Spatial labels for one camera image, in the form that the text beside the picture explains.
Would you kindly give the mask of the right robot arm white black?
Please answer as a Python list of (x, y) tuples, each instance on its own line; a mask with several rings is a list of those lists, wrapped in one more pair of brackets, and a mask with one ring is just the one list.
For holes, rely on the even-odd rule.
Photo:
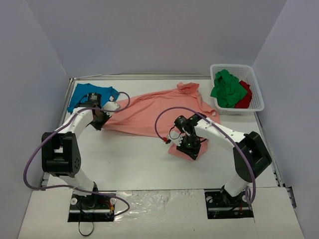
[(170, 133), (169, 140), (176, 145), (178, 151), (193, 160), (199, 156), (202, 139), (211, 140), (233, 153), (235, 175), (220, 190), (221, 200), (228, 206), (239, 200), (239, 194), (250, 183), (255, 186), (256, 178), (272, 163), (261, 136), (254, 131), (238, 132), (215, 123), (202, 114), (194, 114), (188, 119), (179, 116), (174, 121), (174, 126), (180, 133)]

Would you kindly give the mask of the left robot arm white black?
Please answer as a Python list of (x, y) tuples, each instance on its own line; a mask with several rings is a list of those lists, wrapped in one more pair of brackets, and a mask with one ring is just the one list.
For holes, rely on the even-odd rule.
[(74, 194), (82, 196), (88, 208), (100, 203), (97, 184), (90, 180), (81, 169), (81, 155), (78, 138), (87, 126), (101, 130), (120, 106), (115, 101), (102, 104), (102, 95), (89, 93), (85, 102), (78, 102), (68, 120), (59, 127), (53, 137), (46, 132), (42, 135), (42, 169), (54, 177), (62, 179), (74, 189)]

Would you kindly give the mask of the pink t shirt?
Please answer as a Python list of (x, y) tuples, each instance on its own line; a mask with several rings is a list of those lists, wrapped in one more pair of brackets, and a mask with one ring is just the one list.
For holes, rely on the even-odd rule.
[[(183, 84), (180, 82), (172, 90), (132, 97), (129, 107), (122, 112), (114, 113), (103, 128), (141, 136), (158, 137), (155, 131), (156, 118), (161, 112), (171, 107), (192, 109), (221, 124), (219, 113), (203, 101), (198, 89), (199, 84), (197, 83)], [(167, 136), (173, 122), (180, 115), (189, 118), (194, 113), (183, 109), (174, 109), (164, 113), (157, 123), (160, 136)], [(171, 145), (168, 153), (185, 160), (191, 160), (189, 156), (178, 151), (175, 144)]]

